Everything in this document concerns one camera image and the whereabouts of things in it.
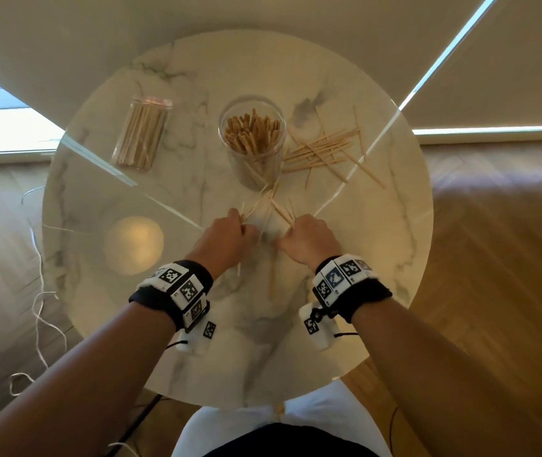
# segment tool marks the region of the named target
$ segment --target white pants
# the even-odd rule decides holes
[[[286,413],[280,416],[271,406],[235,410],[202,407],[184,427],[172,457],[201,457],[233,439],[274,422],[309,425],[361,444],[380,457],[392,457],[368,411],[340,380],[286,401],[285,407]]]

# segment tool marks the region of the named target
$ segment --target right hand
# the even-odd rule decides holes
[[[325,221],[312,215],[299,216],[284,237],[275,242],[291,259],[315,272],[320,263],[341,255],[341,245]]]

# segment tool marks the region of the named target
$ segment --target person's left hand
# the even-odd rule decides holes
[[[258,229],[252,224],[243,225],[237,209],[229,208],[226,217],[215,219],[203,232],[185,259],[201,264],[216,280],[248,258],[257,241]]]

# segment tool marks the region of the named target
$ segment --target white marble tabletop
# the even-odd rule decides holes
[[[404,117],[369,76],[321,46],[267,31],[223,30],[163,45],[118,70],[81,107],[54,157],[43,205],[46,276],[84,337],[116,315],[158,265],[183,258],[201,228],[258,197],[235,180],[217,135],[221,109],[244,94],[277,103],[301,137],[319,134],[316,106],[328,132],[353,128],[356,106],[364,163],[386,189],[343,162],[335,166],[350,176],[347,184],[316,168],[305,190],[306,171],[285,174],[276,198],[286,203],[290,196],[298,215],[326,220],[345,251],[363,256],[410,304],[427,261],[433,206],[426,163]],[[133,96],[171,99],[174,110],[152,170],[123,169],[128,185],[70,148],[82,145],[110,161]],[[286,144],[295,145],[290,137]],[[249,221],[261,223],[264,214]],[[313,298],[305,266],[280,253],[270,290],[268,240],[286,229],[274,215],[241,275],[231,269],[214,284],[208,317],[217,330],[207,353],[168,349],[149,389],[214,407],[278,403],[366,359],[357,336],[323,352],[308,339],[298,317]],[[339,325],[353,331],[343,320]]]

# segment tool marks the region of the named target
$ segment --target forearm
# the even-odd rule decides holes
[[[175,333],[130,303],[0,413],[0,456],[99,455]]]
[[[434,455],[542,455],[542,426],[485,370],[392,299],[353,315],[392,395]]]

